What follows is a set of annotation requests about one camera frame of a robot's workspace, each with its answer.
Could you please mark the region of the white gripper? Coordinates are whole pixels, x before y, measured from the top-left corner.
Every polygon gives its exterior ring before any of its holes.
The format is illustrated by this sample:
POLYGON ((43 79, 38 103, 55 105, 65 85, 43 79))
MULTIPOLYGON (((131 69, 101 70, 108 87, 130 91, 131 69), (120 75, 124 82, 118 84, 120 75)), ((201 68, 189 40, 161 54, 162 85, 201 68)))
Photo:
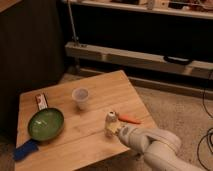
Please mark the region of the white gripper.
POLYGON ((134 126, 132 124, 121 124, 113 130, 113 133, 118 137, 121 143, 128 144, 130 134, 133 130, 134 126))

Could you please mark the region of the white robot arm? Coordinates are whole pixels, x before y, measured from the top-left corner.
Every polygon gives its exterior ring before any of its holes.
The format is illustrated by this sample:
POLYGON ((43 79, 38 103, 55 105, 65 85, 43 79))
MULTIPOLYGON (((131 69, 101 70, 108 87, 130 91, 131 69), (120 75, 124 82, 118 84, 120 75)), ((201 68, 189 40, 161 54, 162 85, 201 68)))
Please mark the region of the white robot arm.
POLYGON ((122 144, 142 153, 144 161, 157 171, 204 171, 177 156, 181 140, 169 131, 126 124, 117 127, 115 135, 122 144))

